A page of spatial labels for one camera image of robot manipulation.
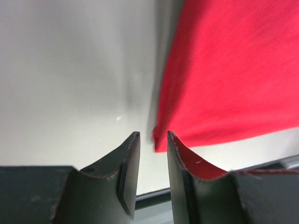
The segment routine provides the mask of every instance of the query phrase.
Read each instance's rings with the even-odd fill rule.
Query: white surface
[[[0,1],[0,165],[82,168],[140,131],[137,193],[168,187],[166,154],[150,136],[181,2]],[[238,168],[298,153],[277,143],[200,154]]]

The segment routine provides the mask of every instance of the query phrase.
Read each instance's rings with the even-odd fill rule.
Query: red towel
[[[299,126],[299,1],[186,0],[154,130],[188,146]]]

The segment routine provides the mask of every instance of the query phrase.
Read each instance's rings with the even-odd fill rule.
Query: red cloth
[[[155,150],[299,126],[299,1],[186,0],[165,67]]]

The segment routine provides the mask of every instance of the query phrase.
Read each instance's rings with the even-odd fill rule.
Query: red fabric
[[[299,126],[299,1],[186,0],[165,67],[155,149]]]

